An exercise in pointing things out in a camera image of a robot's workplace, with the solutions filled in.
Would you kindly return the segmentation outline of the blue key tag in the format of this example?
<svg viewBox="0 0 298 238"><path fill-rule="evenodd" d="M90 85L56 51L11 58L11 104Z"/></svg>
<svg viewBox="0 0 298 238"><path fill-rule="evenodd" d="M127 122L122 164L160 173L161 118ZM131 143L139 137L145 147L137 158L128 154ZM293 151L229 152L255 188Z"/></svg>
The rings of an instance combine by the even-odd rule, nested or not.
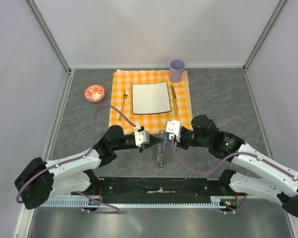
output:
<svg viewBox="0 0 298 238"><path fill-rule="evenodd" d="M164 136L163 136L163 143L162 143L162 154L165 152L165 148L166 148L166 144L167 144L167 138L168 138L168 135L167 135L167 132L164 133Z"/></svg>

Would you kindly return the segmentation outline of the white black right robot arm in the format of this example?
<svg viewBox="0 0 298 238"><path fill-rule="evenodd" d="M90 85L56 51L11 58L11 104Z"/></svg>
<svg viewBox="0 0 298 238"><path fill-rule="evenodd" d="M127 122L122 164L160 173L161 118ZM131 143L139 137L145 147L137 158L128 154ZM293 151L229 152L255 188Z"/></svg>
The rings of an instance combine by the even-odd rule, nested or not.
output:
<svg viewBox="0 0 298 238"><path fill-rule="evenodd" d="M251 178L225 170L217 184L221 194L229 195L235 191L260 196L298 218L298 171L270 159L238 136L220 131L206 115L194 117L191 126L188 130L179 121L170 123L169 139L175 146L207 148L210 154L220 159L218 166L228 161L259 176Z"/></svg>

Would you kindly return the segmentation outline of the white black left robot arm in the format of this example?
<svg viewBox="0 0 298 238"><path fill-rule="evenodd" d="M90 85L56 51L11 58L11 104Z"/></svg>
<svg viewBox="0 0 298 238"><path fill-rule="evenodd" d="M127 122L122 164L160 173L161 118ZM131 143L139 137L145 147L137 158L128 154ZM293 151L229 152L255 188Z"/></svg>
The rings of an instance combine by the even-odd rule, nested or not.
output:
<svg viewBox="0 0 298 238"><path fill-rule="evenodd" d="M84 191L94 195L99 183L93 170L115 160L117 150L143 151L161 142L161 138L142 126L125 135L121 126L113 125L96 144L81 153L49 162L40 157L32 159L14 182L18 191L16 202L31 210L63 193Z"/></svg>

